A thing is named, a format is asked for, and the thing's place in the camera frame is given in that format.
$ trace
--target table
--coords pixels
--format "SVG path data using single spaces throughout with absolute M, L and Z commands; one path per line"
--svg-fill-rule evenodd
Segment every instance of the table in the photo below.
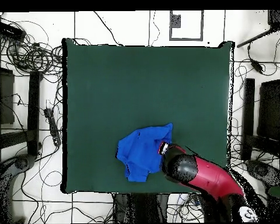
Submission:
M 186 193 L 150 174 L 129 182 L 115 158 L 135 129 L 173 123 L 173 142 L 225 167 L 232 42 L 219 48 L 76 45 L 63 39 L 62 190 Z

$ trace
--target white label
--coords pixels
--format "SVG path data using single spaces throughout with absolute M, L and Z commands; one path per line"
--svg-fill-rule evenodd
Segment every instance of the white label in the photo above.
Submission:
M 243 222 L 257 222 L 257 215 L 255 212 L 246 206 L 240 207 L 239 209 L 240 216 Z

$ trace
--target blue cloth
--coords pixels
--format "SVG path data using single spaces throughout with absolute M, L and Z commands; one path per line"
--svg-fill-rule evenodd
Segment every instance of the blue cloth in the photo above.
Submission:
M 116 158 L 125 164 L 128 181 L 145 182 L 149 173 L 160 171 L 162 141 L 172 142 L 173 124 L 137 129 L 118 142 Z

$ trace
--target black stand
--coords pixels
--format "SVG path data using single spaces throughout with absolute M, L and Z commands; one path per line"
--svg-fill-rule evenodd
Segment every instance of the black stand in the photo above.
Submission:
M 12 211 L 12 188 L 14 178 L 33 167 L 39 144 L 39 94 L 40 72 L 31 72 L 29 80 L 28 130 L 0 135 L 0 149 L 27 142 L 26 155 L 12 157 L 0 163 L 0 224 L 16 223 Z
M 246 44 L 250 44 L 253 41 L 256 41 L 266 35 L 271 33 L 275 33 L 280 30 L 280 10 L 269 10 L 268 11 L 268 24 L 271 26 L 268 31 L 265 31 L 245 42 L 240 43 L 237 45 L 237 48 L 245 46 Z
M 279 80 L 272 81 L 273 85 L 279 85 L 277 84 Z M 243 106 L 243 119 L 242 119 L 242 128 L 243 128 L 243 137 L 241 140 L 241 148 L 240 148 L 240 159 L 241 160 L 250 160 L 251 154 L 253 148 L 262 150 L 263 152 L 270 153 L 272 155 L 275 155 L 277 157 L 280 156 L 280 141 L 272 139 L 273 134 L 269 133 L 268 131 L 262 130 L 258 127 L 258 135 L 253 135 L 253 125 L 254 125 L 254 94 L 255 94 L 255 79 L 247 78 L 244 81 L 244 106 Z M 269 101 L 271 105 L 271 108 L 273 108 L 273 111 L 277 111 L 276 104 L 273 104 L 274 101 L 272 101 L 268 96 L 261 95 L 260 104 L 264 105 L 263 101 Z M 259 123 L 262 123 L 264 121 L 270 122 L 270 117 L 262 115 L 265 114 L 265 112 L 270 111 L 270 106 L 263 106 L 260 107 L 260 120 Z M 278 118 L 273 117 L 273 122 L 277 122 Z

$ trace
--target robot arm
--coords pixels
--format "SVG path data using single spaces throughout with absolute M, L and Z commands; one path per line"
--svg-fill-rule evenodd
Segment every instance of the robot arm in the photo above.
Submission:
M 163 142 L 159 154 L 163 156 L 162 171 L 165 177 L 212 196 L 220 221 L 258 221 L 246 202 L 241 186 L 226 170 L 198 156 L 186 154 L 183 148 L 175 144 Z

